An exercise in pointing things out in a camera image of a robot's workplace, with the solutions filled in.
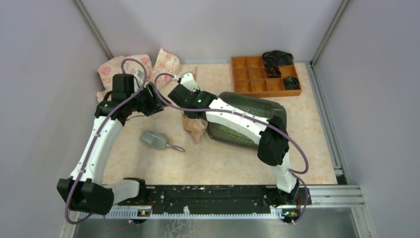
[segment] wooden compartment organizer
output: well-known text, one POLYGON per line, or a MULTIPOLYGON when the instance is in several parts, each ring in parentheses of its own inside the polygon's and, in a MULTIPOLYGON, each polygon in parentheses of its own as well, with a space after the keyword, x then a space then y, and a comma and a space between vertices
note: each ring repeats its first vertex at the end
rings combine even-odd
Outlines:
POLYGON ((235 93, 258 98, 299 96, 301 94, 301 87, 298 90, 286 90, 283 84, 283 79, 287 76, 298 79, 294 65, 279 66, 281 77, 269 78, 265 73, 262 61, 261 56, 232 57, 231 67, 235 93))

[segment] scoop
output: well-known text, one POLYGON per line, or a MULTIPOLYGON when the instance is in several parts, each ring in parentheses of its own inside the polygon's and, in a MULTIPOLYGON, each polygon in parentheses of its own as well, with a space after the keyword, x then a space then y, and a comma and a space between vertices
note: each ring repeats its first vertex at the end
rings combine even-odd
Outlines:
POLYGON ((168 137, 163 133, 145 130, 140 136, 140 140, 158 150, 169 147, 174 150, 185 152, 182 147, 168 144, 168 137))

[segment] gray floor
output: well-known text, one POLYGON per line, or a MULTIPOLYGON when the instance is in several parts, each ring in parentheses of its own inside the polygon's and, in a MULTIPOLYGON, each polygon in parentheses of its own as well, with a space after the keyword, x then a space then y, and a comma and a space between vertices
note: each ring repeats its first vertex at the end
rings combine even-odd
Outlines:
MULTIPOLYGON (((127 221, 111 220, 122 227, 127 221)), ((297 226, 278 220, 149 220, 126 230, 111 229, 102 219, 78 225, 75 238, 354 238, 350 209, 310 209, 297 226)))

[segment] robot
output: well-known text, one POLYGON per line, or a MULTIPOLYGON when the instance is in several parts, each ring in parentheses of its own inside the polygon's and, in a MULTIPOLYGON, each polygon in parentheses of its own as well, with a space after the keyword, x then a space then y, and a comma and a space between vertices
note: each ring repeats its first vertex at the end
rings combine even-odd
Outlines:
MULTIPOLYGON (((246 113, 212 93, 201 91, 190 72, 174 77, 174 81, 178 85, 168 97, 179 107, 195 110, 185 112, 187 117, 222 124, 259 145, 257 156, 271 166, 276 179, 276 202, 271 205, 281 205, 284 199, 296 199, 300 183, 290 172, 288 140, 272 129, 275 127, 287 133, 281 118, 261 118, 246 113), (255 123, 256 119, 266 125, 255 123)), ((112 91, 96 108, 93 130, 80 161, 69 178, 60 179, 57 183, 59 194, 73 211, 105 215, 113 205, 144 197, 147 192, 146 183, 140 178, 126 178, 115 184, 103 185, 105 165, 116 138, 133 112, 151 116, 171 104, 156 91, 153 84, 146 84, 137 76, 116 74, 112 83, 112 91), (139 81, 145 86, 135 93, 139 81)))

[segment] white wall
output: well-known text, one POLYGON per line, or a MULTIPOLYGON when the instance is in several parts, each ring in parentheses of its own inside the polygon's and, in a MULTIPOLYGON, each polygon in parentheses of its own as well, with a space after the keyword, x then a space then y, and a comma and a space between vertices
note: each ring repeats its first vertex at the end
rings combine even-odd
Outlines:
POLYGON ((115 56, 160 47, 182 62, 291 52, 311 60, 342 0, 83 0, 115 56))
POLYGON ((419 237, 420 1, 353 1, 316 69, 378 237, 419 237))
POLYGON ((106 61, 70 0, 0 1, 1 237, 57 237, 106 61))

